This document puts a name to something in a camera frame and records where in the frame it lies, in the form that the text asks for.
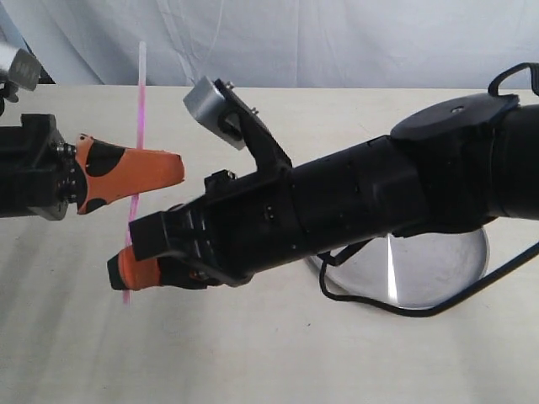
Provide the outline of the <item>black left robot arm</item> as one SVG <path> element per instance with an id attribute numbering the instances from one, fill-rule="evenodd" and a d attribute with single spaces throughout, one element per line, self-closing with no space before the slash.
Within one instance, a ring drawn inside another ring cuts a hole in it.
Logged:
<path id="1" fill-rule="evenodd" d="M 52 114 L 22 114 L 1 129 L 1 216 L 61 221 L 184 181 L 180 155 L 118 146 L 81 134 L 64 140 Z"/>

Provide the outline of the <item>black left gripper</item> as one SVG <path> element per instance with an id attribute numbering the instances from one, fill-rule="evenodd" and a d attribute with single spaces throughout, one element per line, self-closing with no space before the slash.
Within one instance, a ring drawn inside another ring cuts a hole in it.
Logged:
<path id="1" fill-rule="evenodd" d="M 117 146 L 87 135 L 79 136 L 75 147 L 64 140 L 52 114 L 23 114 L 21 124 L 29 139 L 20 175 L 22 204 L 31 215 L 48 221 L 63 220 L 75 201 L 77 213 L 87 215 L 117 200 L 184 181 L 178 154 Z M 76 196 L 71 182 L 75 153 L 87 190 Z"/>

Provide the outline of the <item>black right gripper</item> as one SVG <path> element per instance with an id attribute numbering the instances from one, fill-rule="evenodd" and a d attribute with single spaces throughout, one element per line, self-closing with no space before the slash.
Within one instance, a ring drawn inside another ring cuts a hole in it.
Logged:
<path id="1" fill-rule="evenodd" d="M 215 174 L 199 198 L 129 227 L 132 246 L 107 262 L 113 290 L 237 287 L 303 255 L 288 169 L 236 180 Z"/>

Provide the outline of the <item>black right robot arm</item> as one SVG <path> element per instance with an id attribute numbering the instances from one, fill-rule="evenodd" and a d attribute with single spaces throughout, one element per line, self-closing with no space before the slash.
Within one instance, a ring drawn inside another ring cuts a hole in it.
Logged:
<path id="1" fill-rule="evenodd" d="M 236 114 L 256 171 L 215 173 L 199 198 L 132 222 L 131 246 L 107 263 L 112 288 L 239 286 L 387 234 L 538 217 L 538 108 L 515 95 L 454 98 L 297 167 L 253 114 Z"/>

